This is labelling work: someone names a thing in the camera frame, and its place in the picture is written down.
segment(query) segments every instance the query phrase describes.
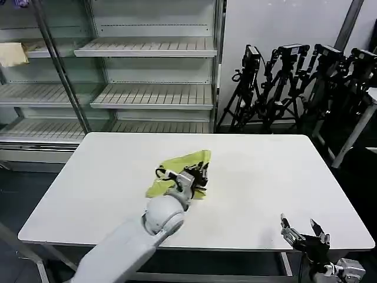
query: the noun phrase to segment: white table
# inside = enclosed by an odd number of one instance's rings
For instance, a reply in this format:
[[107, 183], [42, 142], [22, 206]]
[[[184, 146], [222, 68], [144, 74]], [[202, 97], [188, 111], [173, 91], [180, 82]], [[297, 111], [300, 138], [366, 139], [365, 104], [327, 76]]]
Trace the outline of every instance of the white table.
[[193, 201], [166, 248], [291, 251], [280, 214], [313, 235], [313, 218], [331, 249], [375, 243], [305, 136], [91, 133], [48, 189], [18, 237], [27, 243], [95, 245], [130, 216], [140, 217], [154, 169], [166, 159], [212, 151], [207, 196]]

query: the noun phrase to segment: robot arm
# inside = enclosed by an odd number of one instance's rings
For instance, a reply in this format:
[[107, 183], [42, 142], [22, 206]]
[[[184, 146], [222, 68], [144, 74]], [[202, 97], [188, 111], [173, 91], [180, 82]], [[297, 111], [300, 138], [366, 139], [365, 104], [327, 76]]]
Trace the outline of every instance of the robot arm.
[[328, 258], [330, 235], [325, 234], [321, 226], [313, 219], [310, 224], [316, 236], [303, 235], [291, 228], [284, 214], [281, 215], [282, 235], [284, 239], [309, 260], [309, 277], [315, 283], [357, 283], [365, 274], [358, 261], [341, 258], [335, 265]]
[[199, 163], [186, 167], [180, 174], [157, 169], [156, 174], [161, 172], [166, 177], [164, 180], [174, 180], [176, 184], [166, 195], [151, 199], [142, 217], [124, 222], [87, 253], [71, 283], [128, 280], [183, 224], [184, 212], [190, 206], [195, 189], [207, 183], [207, 167], [208, 164]]

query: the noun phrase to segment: black camera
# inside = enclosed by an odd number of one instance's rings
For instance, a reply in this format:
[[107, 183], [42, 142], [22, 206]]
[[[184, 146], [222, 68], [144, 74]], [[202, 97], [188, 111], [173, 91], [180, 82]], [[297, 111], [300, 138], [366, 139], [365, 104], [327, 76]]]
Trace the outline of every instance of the black camera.
[[242, 58], [242, 67], [246, 70], [257, 70], [259, 69], [260, 63], [260, 53], [257, 48], [251, 45], [246, 46], [245, 55]]
[[290, 44], [285, 46], [280, 46], [277, 51], [282, 57], [289, 57], [298, 54], [307, 54], [309, 51], [309, 45], [302, 44]]
[[362, 50], [359, 48], [354, 48], [351, 52], [351, 54], [356, 58], [364, 61], [374, 61], [377, 62], [377, 55], [374, 53], [371, 53], [367, 50]]
[[316, 44], [314, 49], [318, 52], [318, 54], [321, 54], [323, 56], [331, 57], [335, 60], [339, 60], [343, 56], [343, 52], [339, 51], [331, 46], [328, 45], [322, 45], [322, 44]]

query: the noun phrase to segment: metal shelf frame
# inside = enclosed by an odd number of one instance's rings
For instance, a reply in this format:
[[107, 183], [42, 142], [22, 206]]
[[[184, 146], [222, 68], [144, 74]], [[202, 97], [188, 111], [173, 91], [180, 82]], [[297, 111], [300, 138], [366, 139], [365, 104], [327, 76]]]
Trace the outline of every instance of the metal shelf frame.
[[[89, 104], [100, 91], [98, 84], [76, 84], [81, 105]], [[0, 107], [72, 108], [64, 86], [59, 83], [0, 85]]]
[[22, 119], [0, 130], [2, 143], [74, 143], [85, 134], [76, 119]]
[[212, 37], [96, 38], [77, 57], [214, 57]]
[[113, 133], [197, 133], [210, 132], [208, 122], [116, 121]]
[[211, 110], [210, 84], [109, 84], [90, 104], [105, 109]]
[[[74, 57], [74, 51], [85, 44], [82, 38], [57, 38], [56, 45], [60, 57]], [[51, 58], [46, 43], [40, 40], [21, 40], [22, 45], [26, 49], [28, 58]]]

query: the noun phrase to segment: white wall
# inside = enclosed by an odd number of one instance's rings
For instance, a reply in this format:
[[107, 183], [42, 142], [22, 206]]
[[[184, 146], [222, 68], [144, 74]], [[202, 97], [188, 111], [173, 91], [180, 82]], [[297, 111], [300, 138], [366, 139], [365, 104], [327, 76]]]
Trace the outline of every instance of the white wall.
[[346, 55], [349, 55], [351, 50], [355, 47], [365, 50], [368, 49], [376, 19], [377, 1], [364, 0], [345, 49]]
[[[242, 67], [241, 58], [246, 44], [255, 45], [266, 61], [272, 50], [281, 45], [333, 45], [351, 2], [352, 0], [228, 0], [217, 118], [220, 119], [236, 88], [231, 77], [234, 69]], [[311, 53], [312, 49], [306, 64], [309, 63]], [[276, 64], [274, 70], [279, 67], [280, 64]], [[259, 85], [264, 81], [263, 73], [261, 63]], [[229, 124], [230, 120], [228, 117], [224, 124]]]

